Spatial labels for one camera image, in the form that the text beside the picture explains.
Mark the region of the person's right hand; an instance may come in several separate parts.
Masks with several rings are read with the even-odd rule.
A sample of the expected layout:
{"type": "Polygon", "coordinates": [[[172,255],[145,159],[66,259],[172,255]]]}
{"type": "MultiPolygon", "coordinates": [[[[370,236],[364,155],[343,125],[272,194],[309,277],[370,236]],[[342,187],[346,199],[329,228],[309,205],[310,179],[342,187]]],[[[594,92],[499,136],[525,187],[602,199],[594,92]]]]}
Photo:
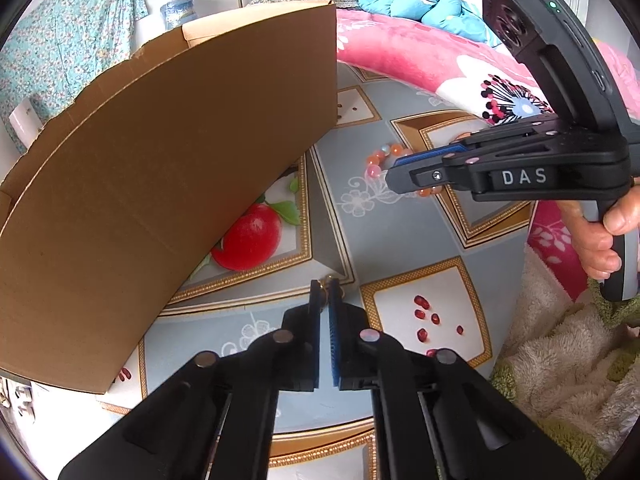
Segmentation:
{"type": "Polygon", "coordinates": [[[563,223],[570,231],[572,245],[586,274],[594,280],[605,280],[620,270],[622,260],[613,250],[613,238],[639,226],[639,179],[604,216],[601,223],[589,222],[574,200],[559,200],[563,223]]]}

